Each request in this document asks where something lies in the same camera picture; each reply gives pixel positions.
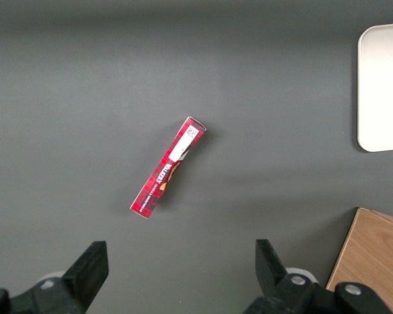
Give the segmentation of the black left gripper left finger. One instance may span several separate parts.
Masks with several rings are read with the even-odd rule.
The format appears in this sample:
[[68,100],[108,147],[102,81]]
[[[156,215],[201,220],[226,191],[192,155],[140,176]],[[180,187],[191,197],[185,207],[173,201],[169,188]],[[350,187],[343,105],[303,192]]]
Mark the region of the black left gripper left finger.
[[108,274],[107,243],[94,241],[62,274],[46,275],[17,296],[0,288],[0,313],[86,313]]

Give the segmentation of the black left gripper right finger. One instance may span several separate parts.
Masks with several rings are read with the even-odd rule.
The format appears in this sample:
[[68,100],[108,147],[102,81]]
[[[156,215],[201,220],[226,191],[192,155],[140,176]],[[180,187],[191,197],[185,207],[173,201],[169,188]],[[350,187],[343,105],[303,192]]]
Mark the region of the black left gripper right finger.
[[290,273],[270,241],[255,242],[255,272],[263,293],[245,313],[391,313],[366,285],[341,282],[333,292],[300,272]]

